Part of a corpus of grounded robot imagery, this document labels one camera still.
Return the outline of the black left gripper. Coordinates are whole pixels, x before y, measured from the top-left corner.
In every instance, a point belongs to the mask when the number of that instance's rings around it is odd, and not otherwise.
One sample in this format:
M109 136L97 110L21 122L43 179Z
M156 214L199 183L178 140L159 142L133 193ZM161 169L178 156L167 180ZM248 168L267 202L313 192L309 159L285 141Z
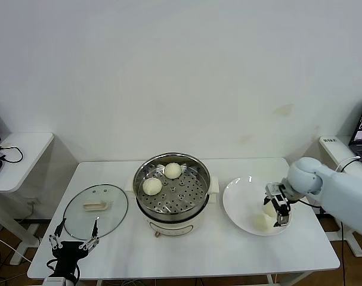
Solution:
M57 225L53 234L49 235L52 255L56 259L56 265L51 277L79 278L80 270L78 261L85 258L89 250L92 250L100 241L98 236L98 219L95 220L91 238L84 243L79 241L63 241L60 236L64 229L66 218Z

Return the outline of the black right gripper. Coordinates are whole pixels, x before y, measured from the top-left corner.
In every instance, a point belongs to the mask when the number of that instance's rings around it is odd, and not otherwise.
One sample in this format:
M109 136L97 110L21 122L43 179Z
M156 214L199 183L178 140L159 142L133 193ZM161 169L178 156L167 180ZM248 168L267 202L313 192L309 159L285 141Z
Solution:
M284 192L279 189L273 189L271 193L272 193L272 198L266 196L264 198L263 205L266 206L270 202L273 203L274 209L277 213L277 219L274 224L275 227L287 226L289 224L289 218L290 218L289 200L285 196Z

